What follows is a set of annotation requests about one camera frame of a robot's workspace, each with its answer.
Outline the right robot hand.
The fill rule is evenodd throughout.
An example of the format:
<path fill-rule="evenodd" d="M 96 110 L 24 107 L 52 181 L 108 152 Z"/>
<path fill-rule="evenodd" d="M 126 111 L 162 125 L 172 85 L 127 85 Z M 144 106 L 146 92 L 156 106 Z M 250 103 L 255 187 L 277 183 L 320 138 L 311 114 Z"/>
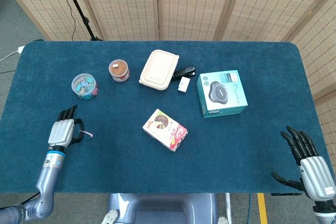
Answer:
<path fill-rule="evenodd" d="M 325 159 L 318 154 L 312 138 L 290 126 L 280 135 L 287 141 L 300 172 L 300 181 L 288 180 L 276 172 L 272 177 L 279 183 L 304 191 L 315 202 L 331 201 L 335 196 L 335 182 Z"/>

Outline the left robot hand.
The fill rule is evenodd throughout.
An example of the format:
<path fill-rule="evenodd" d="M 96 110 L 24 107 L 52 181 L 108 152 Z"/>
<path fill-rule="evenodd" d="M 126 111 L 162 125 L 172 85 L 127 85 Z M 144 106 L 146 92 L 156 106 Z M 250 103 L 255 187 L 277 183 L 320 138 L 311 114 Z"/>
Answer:
<path fill-rule="evenodd" d="M 59 113 L 56 122 L 52 126 L 48 139 L 50 150 L 64 152 L 68 146 L 82 141 L 85 127 L 82 119 L 74 118 L 76 108 L 77 105 L 74 105 L 71 108 L 63 110 Z M 79 126 L 80 131 L 77 137 L 73 137 L 76 125 Z"/>

